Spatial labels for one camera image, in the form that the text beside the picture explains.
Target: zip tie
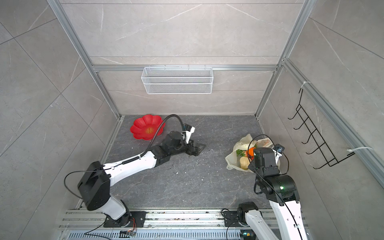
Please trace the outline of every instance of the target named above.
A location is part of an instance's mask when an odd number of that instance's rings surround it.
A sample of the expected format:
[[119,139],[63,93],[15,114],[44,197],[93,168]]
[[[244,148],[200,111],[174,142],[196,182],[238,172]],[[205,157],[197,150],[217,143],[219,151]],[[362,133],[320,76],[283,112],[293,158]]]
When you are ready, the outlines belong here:
[[303,84],[302,84],[302,86],[301,86],[300,88],[303,88],[304,84],[306,84],[306,83],[310,83],[310,82],[306,82],[306,81],[304,81]]
[[373,150],[373,148],[371,147],[357,147],[357,148],[354,148],[354,149],[347,149],[348,152],[353,152],[355,150],[359,150],[359,149],[371,149]]

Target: white wire basket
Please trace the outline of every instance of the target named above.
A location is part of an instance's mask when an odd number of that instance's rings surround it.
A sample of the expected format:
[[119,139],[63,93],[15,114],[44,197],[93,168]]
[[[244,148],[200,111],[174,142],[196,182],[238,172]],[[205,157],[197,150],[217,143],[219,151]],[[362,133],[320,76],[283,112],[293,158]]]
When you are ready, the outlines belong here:
[[146,67],[141,75],[148,94],[212,93],[211,67]]

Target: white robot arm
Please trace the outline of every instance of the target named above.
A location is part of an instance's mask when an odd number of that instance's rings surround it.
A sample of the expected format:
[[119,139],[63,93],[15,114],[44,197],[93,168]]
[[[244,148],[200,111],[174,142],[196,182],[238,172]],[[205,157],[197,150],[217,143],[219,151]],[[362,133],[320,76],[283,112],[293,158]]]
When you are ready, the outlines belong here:
[[[284,147],[279,144],[274,149],[262,147],[253,150],[254,159],[249,169],[256,173],[255,188],[258,185],[261,189],[255,193],[264,193],[269,200],[282,240],[307,240],[295,182],[290,176],[280,174],[276,165],[283,151]],[[278,239],[253,202],[239,204],[237,215],[239,222],[248,224],[260,240]]]
[[135,173],[168,162],[173,155],[186,153],[198,156],[205,145],[190,139],[194,131],[194,127],[184,124],[183,133],[172,131],[159,145],[150,144],[141,154],[104,165],[98,161],[91,163],[78,184],[87,209],[105,213],[108,219],[114,221],[114,227],[126,226],[131,213],[122,200],[110,194],[110,187]]

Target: black metal hook rack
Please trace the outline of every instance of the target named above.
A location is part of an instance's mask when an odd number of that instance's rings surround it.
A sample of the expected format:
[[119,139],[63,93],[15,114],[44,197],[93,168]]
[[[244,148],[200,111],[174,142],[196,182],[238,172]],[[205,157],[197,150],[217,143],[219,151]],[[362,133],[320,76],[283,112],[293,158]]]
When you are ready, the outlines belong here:
[[[314,167],[314,169],[320,169],[320,168],[324,167],[324,166],[327,165],[327,164],[328,164],[330,167],[332,167],[332,166],[334,166],[334,165],[336,165],[336,164],[338,164],[338,163],[341,163],[341,162],[344,161],[345,159],[347,159],[347,158],[353,156],[355,153],[354,153],[354,152],[351,152],[351,153],[349,153],[345,158],[343,158],[342,160],[337,160],[337,158],[336,158],[335,155],[333,154],[332,150],[331,150],[330,147],[328,146],[327,142],[324,140],[323,136],[321,135],[321,133],[320,133],[319,130],[317,129],[316,125],[313,123],[313,121],[311,120],[311,118],[308,116],[307,112],[304,110],[303,106],[301,105],[301,97],[303,96],[303,89],[300,89],[300,90],[299,90],[299,94],[301,94],[301,95],[300,95],[299,104],[298,104],[297,107],[296,107],[296,113],[295,113],[295,115],[294,115],[292,118],[288,118],[288,119],[289,119],[289,120],[292,120],[294,117],[296,117],[296,115],[298,115],[298,116],[301,118],[301,120],[303,121],[303,123],[300,125],[300,127],[298,127],[298,128],[293,128],[293,129],[294,129],[294,130],[299,130],[302,126],[305,126],[305,127],[308,129],[308,132],[310,133],[310,136],[308,137],[308,140],[307,140],[306,142],[301,142],[302,144],[307,144],[307,143],[309,142],[309,140],[311,139],[311,137],[313,138],[314,142],[316,143],[317,148],[316,148],[315,150],[313,150],[312,152],[309,152],[309,153],[306,152],[306,154],[309,155],[309,154],[312,154],[312,153],[316,152],[317,150],[320,150],[321,154],[323,155],[323,157],[324,157],[326,163],[323,164],[323,165],[320,166],[320,167]],[[305,113],[306,116],[302,116],[302,115],[299,113],[299,110],[303,110],[303,112]],[[313,131],[311,131],[311,130],[309,129],[309,127],[308,127],[308,125],[307,125],[307,123],[306,123],[307,121],[310,121],[310,122],[312,123],[312,125],[314,126],[315,129],[314,129]],[[317,133],[319,134],[319,136],[321,137],[321,140],[320,140],[320,141],[317,141],[317,140],[315,139],[315,137],[314,137],[314,135],[313,135],[315,132],[317,132]],[[321,149],[322,146],[327,147],[328,150],[330,151],[330,153],[332,154],[332,159],[331,159],[331,160],[329,160],[329,161],[327,160],[327,158],[326,158],[326,156],[325,156],[323,150]]]

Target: black cable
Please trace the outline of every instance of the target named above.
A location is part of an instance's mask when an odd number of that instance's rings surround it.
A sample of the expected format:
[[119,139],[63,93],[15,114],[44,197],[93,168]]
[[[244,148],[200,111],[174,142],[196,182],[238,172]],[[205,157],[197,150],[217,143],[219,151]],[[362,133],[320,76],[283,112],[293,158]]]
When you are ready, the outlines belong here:
[[157,128],[156,133],[155,133],[155,135],[153,136],[151,142],[149,143],[147,149],[146,149],[142,154],[140,154],[140,156],[144,156],[144,155],[148,152],[149,148],[152,146],[153,142],[155,141],[155,138],[157,137],[157,134],[158,134],[158,132],[160,131],[161,127],[162,127],[162,126],[164,125],[164,123],[165,123],[169,118],[171,118],[171,117],[176,117],[176,118],[179,120],[179,122],[180,122],[180,124],[181,124],[181,131],[182,131],[182,132],[184,131],[184,124],[183,124],[183,121],[181,120],[181,118],[180,118],[178,115],[176,115],[176,114],[168,115],[166,118],[164,118],[163,122],[162,122],[162,123],[160,124],[160,126]]
[[[169,118],[171,118],[171,117],[176,117],[176,118],[179,120],[179,122],[180,122],[180,124],[181,124],[181,130],[182,130],[182,132],[184,131],[184,124],[183,124],[183,121],[181,120],[181,118],[180,118],[178,115],[176,115],[176,114],[168,115],[168,116],[162,121],[162,123],[160,124],[160,126],[157,128],[156,133],[155,133],[155,135],[153,136],[151,142],[149,143],[147,149],[145,149],[145,151],[144,151],[143,153],[141,153],[140,156],[144,156],[144,155],[148,152],[149,148],[152,146],[153,142],[155,141],[155,138],[156,138],[157,134],[159,133],[161,127],[162,127],[162,126],[164,125],[164,123],[165,123]],[[121,164],[129,163],[129,162],[132,162],[132,161],[135,161],[135,160],[137,160],[137,158],[132,158],[132,159],[129,159],[129,160],[127,160],[127,161],[124,161],[124,162],[122,162],[122,163],[120,163],[120,164],[118,164],[118,165],[116,165],[116,166],[114,166],[114,167],[117,167],[117,166],[119,166],[119,165],[121,165]],[[67,179],[67,177],[68,177],[70,174],[75,173],[75,172],[99,172],[99,171],[105,171],[105,170],[110,170],[110,169],[111,169],[111,168],[109,168],[109,169],[102,169],[102,170],[95,170],[95,171],[74,171],[74,172],[70,172],[70,173],[68,173],[68,174],[65,176],[65,178],[64,178],[64,186],[65,186],[65,188],[66,188],[70,193],[72,193],[73,195],[75,195],[76,197],[78,197],[78,198],[80,198],[80,199],[83,199],[82,197],[80,197],[80,196],[77,195],[76,193],[72,192],[72,191],[68,188],[67,184],[65,183],[65,180]]]
[[257,135],[256,137],[254,137],[252,140],[251,140],[251,142],[249,143],[249,145],[248,145],[248,149],[247,149],[247,152],[249,152],[249,147],[251,146],[251,143],[257,138],[257,137],[260,137],[260,136],[266,136],[267,138],[269,138],[269,140],[271,140],[271,142],[272,142],[272,139],[268,136],[268,135],[266,135],[266,134],[259,134],[259,135]]
[[75,173],[75,172],[100,172],[100,171],[105,171],[105,170],[110,170],[110,168],[108,168],[108,169],[102,169],[102,170],[95,170],[95,171],[73,171],[73,172],[70,172],[70,173],[68,173],[68,174],[65,176],[65,178],[64,178],[64,187],[65,187],[70,193],[72,193],[73,195],[75,195],[76,197],[78,197],[78,198],[80,198],[80,199],[83,199],[82,197],[80,197],[80,196],[77,195],[76,193],[72,192],[72,191],[68,188],[67,184],[65,183],[65,180],[67,179],[67,177],[68,177],[69,175],[71,175],[72,173]]
[[[295,225],[297,226],[297,223],[296,223],[296,220],[295,220],[295,217],[293,216],[293,214],[292,214],[292,212],[291,212],[291,210],[289,209],[289,207],[288,207],[288,205],[284,202],[284,200],[283,200],[283,198],[280,196],[280,194],[274,189],[274,187],[272,187],[256,170],[255,170],[255,173],[257,174],[257,175],[259,175],[259,177],[266,183],[266,184],[268,184],[270,187],[271,187],[271,189],[273,190],[273,191],[275,191],[276,192],[276,194],[279,196],[279,198],[280,198],[280,200],[284,203],[284,205],[287,207],[287,209],[288,209],[288,211],[289,211],[289,213],[291,214],[291,216],[292,216],[292,218],[293,218],[293,221],[295,222]],[[299,228],[297,228],[297,230],[299,231],[299,235],[300,235],[300,238],[301,238],[301,240],[303,240],[303,237],[301,236],[301,233],[300,233],[300,229]]]
[[[91,231],[95,231],[96,229],[98,229],[99,227],[101,227],[101,225],[103,225],[103,224],[105,223],[106,220],[107,220],[107,218],[105,218],[105,220],[104,220],[104,222],[103,222],[102,224],[100,224],[97,228],[92,229]],[[110,239],[109,237],[104,237],[104,236],[97,235],[97,234],[89,234],[91,231],[84,233],[84,235],[88,235],[88,236],[96,236],[96,237],[103,237],[103,238],[105,238],[105,239],[112,240],[112,239]]]
[[229,218],[226,218],[226,217],[224,216],[224,214],[223,214],[224,210],[225,210],[225,211],[229,211],[229,209],[222,209],[222,210],[220,210],[221,216],[223,216],[224,219],[229,220]]
[[157,130],[156,130],[156,132],[155,132],[155,135],[153,136],[153,138],[152,138],[151,142],[149,143],[148,147],[145,149],[144,152],[140,153],[140,156],[139,156],[139,157],[134,157],[134,158],[128,159],[128,160],[126,160],[126,161],[124,161],[124,162],[122,162],[122,163],[120,163],[120,164],[118,164],[118,165],[116,165],[116,166],[114,166],[114,167],[117,167],[117,166],[122,165],[122,164],[126,164],[126,163],[133,162],[133,161],[139,159],[140,157],[144,156],[144,155],[148,152],[148,150],[150,149],[150,147],[152,146],[153,142],[155,141],[155,138],[157,137],[157,134],[159,133],[161,127],[162,127],[162,126],[164,125],[164,123],[165,123],[169,118],[171,118],[171,117],[176,117],[176,118],[179,120],[179,122],[180,122],[180,124],[181,124],[181,131],[184,132],[184,124],[183,124],[183,121],[181,120],[181,118],[180,118],[178,115],[176,115],[176,114],[168,115],[166,118],[164,118],[164,120],[162,121],[162,123],[160,124],[160,126],[157,128]]
[[289,171],[289,159],[287,158],[287,156],[285,155],[285,153],[283,153],[284,154],[284,157],[287,159],[287,162],[288,162],[288,167],[287,167],[287,172],[286,173],[284,173],[284,174],[281,174],[281,175],[285,175],[285,174],[287,174],[288,173],[288,171]]
[[229,227],[232,225],[232,224],[234,224],[234,223],[237,223],[237,222],[233,222],[233,223],[231,223],[228,227],[227,227],[227,231],[225,232],[225,238],[228,240],[228,229],[229,229]]

